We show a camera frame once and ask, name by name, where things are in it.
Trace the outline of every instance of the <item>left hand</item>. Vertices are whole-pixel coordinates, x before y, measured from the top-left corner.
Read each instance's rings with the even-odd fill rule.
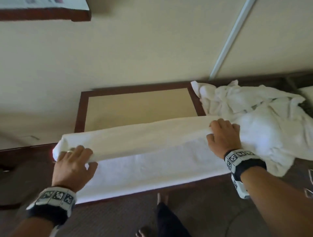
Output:
[[[75,193],[81,190],[92,179],[98,167],[97,162],[90,162],[88,169],[85,167],[92,153],[91,149],[83,146],[61,152],[54,165],[52,187],[68,188]]]

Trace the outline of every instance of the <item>wrist tracker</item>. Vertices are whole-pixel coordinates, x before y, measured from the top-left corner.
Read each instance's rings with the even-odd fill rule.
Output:
[[[75,203],[76,193],[62,187],[51,187],[43,190],[26,210],[28,218],[41,217],[58,228],[71,216]]]
[[[224,161],[232,172],[231,178],[239,196],[242,199],[250,198],[244,184],[241,182],[240,176],[244,171],[254,166],[259,166],[266,170],[265,162],[253,152],[244,149],[228,151],[224,156]]]

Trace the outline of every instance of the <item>hand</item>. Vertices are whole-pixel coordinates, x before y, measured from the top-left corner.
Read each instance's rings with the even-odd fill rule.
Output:
[[[97,162],[90,162],[89,168],[85,164],[92,155],[92,150],[78,146],[70,152],[61,152],[54,165],[52,186],[64,187],[78,192],[94,176],[98,167]]]
[[[231,124],[228,120],[219,119],[212,121],[210,127],[213,134],[207,135],[208,145],[219,158],[224,159],[224,155],[229,150],[242,148],[238,124]]]

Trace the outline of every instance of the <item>forearm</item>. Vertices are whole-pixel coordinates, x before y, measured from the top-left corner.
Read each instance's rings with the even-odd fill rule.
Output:
[[[313,202],[261,167],[251,167],[241,180],[275,236],[312,236]]]
[[[49,237],[52,229],[51,221],[31,217],[22,221],[10,237]]]

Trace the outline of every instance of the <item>cable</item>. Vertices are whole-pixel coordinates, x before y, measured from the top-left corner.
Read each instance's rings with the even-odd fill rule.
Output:
[[[232,223],[237,219],[237,217],[239,217],[241,214],[244,214],[246,211],[249,211],[250,209],[252,209],[253,207],[255,207],[254,205],[252,206],[248,206],[244,209],[242,209],[241,211],[239,211],[229,222],[228,226],[227,226],[227,229],[226,229],[226,232],[225,232],[225,237],[228,236],[228,231],[229,231],[229,228],[230,226],[232,225]]]

